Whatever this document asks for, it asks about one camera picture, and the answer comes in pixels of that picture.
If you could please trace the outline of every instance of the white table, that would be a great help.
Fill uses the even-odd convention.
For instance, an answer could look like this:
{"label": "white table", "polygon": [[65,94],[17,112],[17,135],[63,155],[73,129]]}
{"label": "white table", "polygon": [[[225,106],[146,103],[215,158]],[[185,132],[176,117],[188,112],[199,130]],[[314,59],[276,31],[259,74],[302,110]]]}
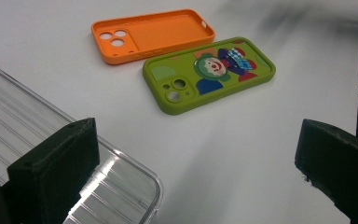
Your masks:
{"label": "white table", "polygon": [[[193,8],[215,40],[245,36],[268,83],[179,116],[159,110],[144,61],[103,62],[93,22]],[[294,165],[302,119],[356,130],[358,1],[4,1],[0,68],[153,170],[156,223],[349,223]]]}

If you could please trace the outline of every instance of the phone case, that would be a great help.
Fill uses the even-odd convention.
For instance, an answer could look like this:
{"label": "phone case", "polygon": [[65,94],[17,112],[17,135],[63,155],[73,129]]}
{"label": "phone case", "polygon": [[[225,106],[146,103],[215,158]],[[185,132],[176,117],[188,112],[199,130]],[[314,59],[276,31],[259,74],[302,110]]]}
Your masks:
{"label": "phone case", "polygon": [[164,112],[180,114],[268,82],[275,65],[243,37],[145,61],[144,78]]}
{"label": "phone case", "polygon": [[91,31],[103,60],[111,64],[188,49],[214,39],[212,27],[191,9],[96,21]]}

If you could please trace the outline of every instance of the green phone case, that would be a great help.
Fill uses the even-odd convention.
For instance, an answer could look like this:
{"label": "green phone case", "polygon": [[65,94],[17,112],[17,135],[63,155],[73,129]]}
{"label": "green phone case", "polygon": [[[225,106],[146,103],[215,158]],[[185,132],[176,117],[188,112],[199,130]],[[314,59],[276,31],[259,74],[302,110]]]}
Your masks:
{"label": "green phone case", "polygon": [[275,65],[243,37],[148,59],[144,78],[162,111],[177,115],[268,82]]}

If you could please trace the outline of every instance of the table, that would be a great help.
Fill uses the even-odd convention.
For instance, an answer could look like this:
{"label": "table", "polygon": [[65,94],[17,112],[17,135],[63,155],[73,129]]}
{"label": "table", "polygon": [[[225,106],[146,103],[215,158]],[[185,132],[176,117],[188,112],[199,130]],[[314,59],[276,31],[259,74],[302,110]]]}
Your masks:
{"label": "table", "polygon": [[[268,83],[178,116],[159,110],[144,61],[103,62],[93,22],[193,8],[215,40],[251,39]],[[355,133],[358,1],[0,0],[0,68],[163,182],[156,223],[349,223],[294,165],[302,119]]]}

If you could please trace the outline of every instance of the cartoon character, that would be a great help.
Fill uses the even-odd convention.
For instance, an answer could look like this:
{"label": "cartoon character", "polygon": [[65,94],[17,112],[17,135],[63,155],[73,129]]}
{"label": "cartoon character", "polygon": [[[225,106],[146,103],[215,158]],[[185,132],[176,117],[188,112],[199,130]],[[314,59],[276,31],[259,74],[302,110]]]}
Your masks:
{"label": "cartoon character", "polygon": [[238,81],[256,77],[250,70],[256,69],[256,64],[244,58],[245,52],[242,49],[219,49],[217,57],[210,52],[201,52],[200,57],[195,61],[194,68],[202,79],[196,86],[200,94],[216,91],[223,88],[220,81],[230,80],[230,74],[239,75]]}

